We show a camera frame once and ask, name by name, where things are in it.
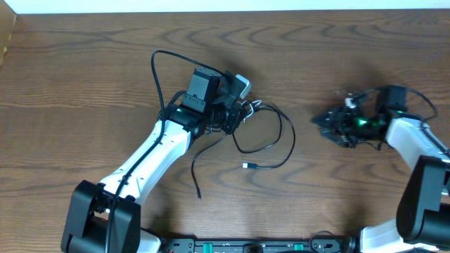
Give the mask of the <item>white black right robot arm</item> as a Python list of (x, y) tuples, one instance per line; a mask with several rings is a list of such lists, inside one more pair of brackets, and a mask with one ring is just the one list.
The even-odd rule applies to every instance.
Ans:
[(312, 118), (321, 135), (344, 148), (381, 141), (395, 149), (411, 169), (394, 219), (361, 230), (360, 252), (449, 250), (449, 151), (404, 103), (381, 102), (374, 117), (347, 102)]

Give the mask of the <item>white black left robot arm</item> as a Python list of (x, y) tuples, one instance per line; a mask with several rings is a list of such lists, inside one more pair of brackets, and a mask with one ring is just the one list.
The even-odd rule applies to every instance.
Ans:
[(150, 136), (99, 183), (74, 190), (61, 241), (63, 252), (158, 252), (161, 239), (141, 228), (141, 206), (167, 169), (208, 127), (231, 134), (244, 116), (251, 84), (178, 91)]

